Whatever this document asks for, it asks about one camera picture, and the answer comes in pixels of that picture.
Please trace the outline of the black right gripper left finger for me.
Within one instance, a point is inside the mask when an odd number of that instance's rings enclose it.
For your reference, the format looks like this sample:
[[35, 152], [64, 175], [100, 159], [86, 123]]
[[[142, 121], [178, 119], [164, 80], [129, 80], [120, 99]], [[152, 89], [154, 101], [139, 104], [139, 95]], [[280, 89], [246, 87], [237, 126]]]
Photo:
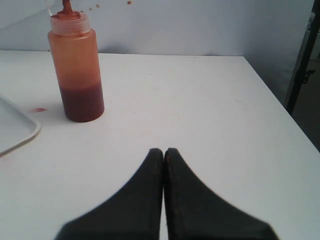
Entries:
[[57, 240], [157, 240], [163, 200], [163, 153], [149, 150], [146, 158], [112, 197], [66, 223]]

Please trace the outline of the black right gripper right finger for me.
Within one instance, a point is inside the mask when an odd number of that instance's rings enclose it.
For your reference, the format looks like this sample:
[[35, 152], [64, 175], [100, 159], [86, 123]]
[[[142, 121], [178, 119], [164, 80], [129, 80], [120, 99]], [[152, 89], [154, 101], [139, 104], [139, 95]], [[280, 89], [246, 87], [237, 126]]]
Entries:
[[209, 189], [176, 148], [164, 155], [164, 202], [170, 240], [277, 240], [272, 227]]

